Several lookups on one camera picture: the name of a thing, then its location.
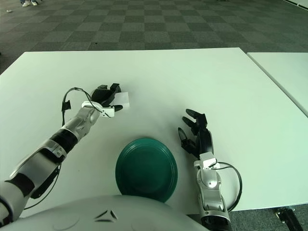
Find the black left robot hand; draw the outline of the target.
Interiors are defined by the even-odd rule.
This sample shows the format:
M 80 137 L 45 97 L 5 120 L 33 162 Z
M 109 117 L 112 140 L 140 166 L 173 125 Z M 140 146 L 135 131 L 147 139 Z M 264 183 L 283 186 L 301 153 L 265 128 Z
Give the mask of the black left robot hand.
M 107 85 L 100 85 L 93 91 L 91 98 L 82 103 L 81 107 L 94 108 L 101 117 L 114 117 L 115 112 L 123 109 L 123 105 L 113 103 L 117 93 L 121 93 L 118 83 L 113 83 L 110 88 Z

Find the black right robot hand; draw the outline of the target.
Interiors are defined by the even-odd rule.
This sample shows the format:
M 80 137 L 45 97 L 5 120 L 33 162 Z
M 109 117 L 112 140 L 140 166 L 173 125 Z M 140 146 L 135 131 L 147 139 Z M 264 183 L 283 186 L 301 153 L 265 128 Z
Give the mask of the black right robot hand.
M 186 109 L 186 113 L 192 117 L 193 122 L 189 118 L 183 116 L 183 122 L 191 129 L 195 136 L 195 141 L 189 139 L 182 128 L 178 128 L 181 147 L 189 154 L 200 161 L 200 155 L 211 152 L 214 154 L 213 140 L 211 132 L 207 129 L 207 119 L 205 114 L 199 113 L 192 109 Z

